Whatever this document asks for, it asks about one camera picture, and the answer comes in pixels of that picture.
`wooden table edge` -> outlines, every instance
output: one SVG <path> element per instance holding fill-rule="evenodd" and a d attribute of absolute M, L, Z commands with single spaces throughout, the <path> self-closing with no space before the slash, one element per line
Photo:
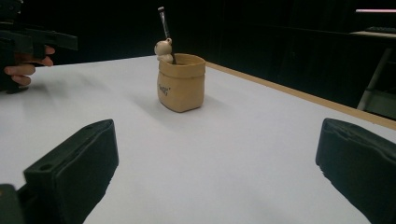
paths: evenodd
<path fill-rule="evenodd" d="M 287 94 L 299 97 L 301 99 L 304 99 L 306 101 L 318 104 L 318 105 L 323 105 L 326 106 L 330 109 L 348 114 L 350 116 L 359 118 L 359 119 L 364 119 L 367 120 L 369 122 L 372 122 L 374 124 L 378 124 L 387 128 L 390 128 L 392 130 L 396 130 L 396 121 L 395 120 L 391 120 L 391 119 L 386 119 L 386 118 L 382 118 L 380 116 L 374 115 L 374 114 L 370 114 L 361 110 L 358 110 L 356 108 L 350 107 L 350 106 L 346 106 L 346 105 L 340 105 L 336 102 L 333 101 L 329 101 L 302 91 L 297 91 L 295 89 L 286 87 L 286 86 L 282 86 L 279 84 L 276 84 L 274 82 L 270 82 L 267 81 L 265 79 L 259 78 L 259 77 L 254 77 L 242 72 L 238 72 L 236 70 L 215 64 L 215 63 L 210 63 L 210 62 L 206 62 L 206 66 L 213 68 L 213 69 L 217 69 L 221 72 L 224 73 L 228 73 L 230 75 L 236 76 L 236 77 L 241 77 L 243 79 L 249 80 L 249 81 L 253 81 L 259 84 L 262 84 L 263 86 L 278 90 L 278 91 L 283 91 Z"/>

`black background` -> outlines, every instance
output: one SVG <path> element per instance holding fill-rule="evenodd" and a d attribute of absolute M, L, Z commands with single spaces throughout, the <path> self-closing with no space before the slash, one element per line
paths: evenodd
<path fill-rule="evenodd" d="M 274 33 L 267 26 L 348 35 L 369 26 L 396 26 L 394 15 L 357 8 L 396 8 L 390 0 L 25 0 L 19 20 L 78 36 L 78 51 L 56 49 L 56 64 L 154 54 L 164 40 L 164 7 L 174 52 L 190 53 L 299 91 L 356 107 L 386 47 L 326 34 Z M 383 90 L 396 86 L 388 66 Z"/>

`human hand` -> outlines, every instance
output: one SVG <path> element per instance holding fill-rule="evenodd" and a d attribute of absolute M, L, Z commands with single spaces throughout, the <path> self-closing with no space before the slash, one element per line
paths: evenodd
<path fill-rule="evenodd" d="M 45 51 L 47 55 L 55 53 L 55 49 L 50 46 L 46 46 Z M 32 82 L 29 76 L 35 72 L 35 63 L 44 66 L 53 66 L 53 61 L 49 56 L 46 56 L 44 59 L 37 59 L 31 54 L 15 53 L 16 65 L 5 67 L 4 72 L 10 75 L 12 80 L 21 86 L 27 86 Z"/>

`table surface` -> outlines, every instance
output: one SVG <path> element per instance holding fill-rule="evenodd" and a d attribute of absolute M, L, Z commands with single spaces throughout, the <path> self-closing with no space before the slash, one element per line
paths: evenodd
<path fill-rule="evenodd" d="M 158 100 L 155 56 L 39 67 L 0 93 L 0 183 L 113 119 L 120 166 L 85 223 L 369 223 L 315 164 L 325 118 L 396 142 L 393 121 L 208 63 L 202 107 Z"/>

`toy bear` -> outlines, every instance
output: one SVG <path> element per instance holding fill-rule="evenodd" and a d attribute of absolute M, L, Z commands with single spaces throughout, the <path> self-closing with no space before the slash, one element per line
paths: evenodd
<path fill-rule="evenodd" d="M 154 52 L 157 55 L 157 60 L 163 60 L 165 62 L 171 63 L 174 59 L 172 57 L 172 39 L 167 38 L 157 42 L 154 47 Z"/>

